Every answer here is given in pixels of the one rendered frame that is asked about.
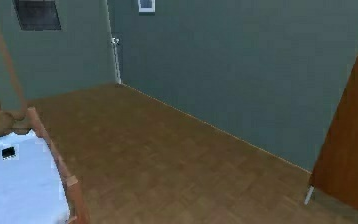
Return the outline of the small black remote control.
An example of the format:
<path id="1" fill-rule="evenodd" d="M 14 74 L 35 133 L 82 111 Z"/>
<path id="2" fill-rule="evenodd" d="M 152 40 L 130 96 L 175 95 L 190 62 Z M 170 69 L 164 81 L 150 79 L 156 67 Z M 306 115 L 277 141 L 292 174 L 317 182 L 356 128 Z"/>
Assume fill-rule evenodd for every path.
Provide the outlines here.
<path id="1" fill-rule="evenodd" d="M 1 154 L 2 154 L 3 159 L 14 157 L 16 155 L 15 148 L 9 147 L 9 148 L 3 149 Z"/>

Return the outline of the brown wooden door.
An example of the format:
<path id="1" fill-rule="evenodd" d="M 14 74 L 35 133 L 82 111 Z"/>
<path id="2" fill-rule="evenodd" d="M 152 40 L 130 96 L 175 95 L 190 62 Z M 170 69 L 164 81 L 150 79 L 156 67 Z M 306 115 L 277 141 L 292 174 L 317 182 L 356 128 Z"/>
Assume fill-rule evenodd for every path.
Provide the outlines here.
<path id="1" fill-rule="evenodd" d="M 309 184 L 358 210 L 358 55 Z"/>

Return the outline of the grey room door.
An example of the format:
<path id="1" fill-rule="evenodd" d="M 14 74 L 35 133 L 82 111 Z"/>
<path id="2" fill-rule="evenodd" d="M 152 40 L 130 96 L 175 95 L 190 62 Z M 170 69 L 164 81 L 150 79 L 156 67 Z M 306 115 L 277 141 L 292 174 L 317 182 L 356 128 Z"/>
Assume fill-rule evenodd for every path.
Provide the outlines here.
<path id="1" fill-rule="evenodd" d="M 110 11 L 107 11 L 107 17 L 110 17 Z M 111 19 L 108 19 L 108 30 L 109 30 L 109 34 L 110 34 L 110 42 L 111 42 L 111 38 L 117 38 L 116 36 L 113 35 L 112 32 L 112 28 L 111 28 Z M 118 45 L 113 45 L 111 43 L 112 49 L 113 49 L 113 61 L 114 61 L 114 69 L 115 69 L 115 81 L 117 84 L 123 84 L 122 79 L 121 79 L 121 71 L 120 71 L 120 63 L 119 63 L 119 56 L 118 56 L 118 50 L 117 50 L 117 46 Z"/>

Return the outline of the wooden bed with white sheet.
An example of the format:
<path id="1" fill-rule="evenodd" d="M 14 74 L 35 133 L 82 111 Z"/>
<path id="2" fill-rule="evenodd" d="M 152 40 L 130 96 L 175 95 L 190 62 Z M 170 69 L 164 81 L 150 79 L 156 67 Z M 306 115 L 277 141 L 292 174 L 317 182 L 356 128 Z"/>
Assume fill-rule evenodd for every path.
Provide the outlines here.
<path id="1" fill-rule="evenodd" d="M 90 224 L 80 183 L 67 168 L 35 108 L 27 105 L 0 32 L 0 53 L 30 131 L 0 137 L 0 224 Z M 2 150 L 16 155 L 3 159 Z"/>

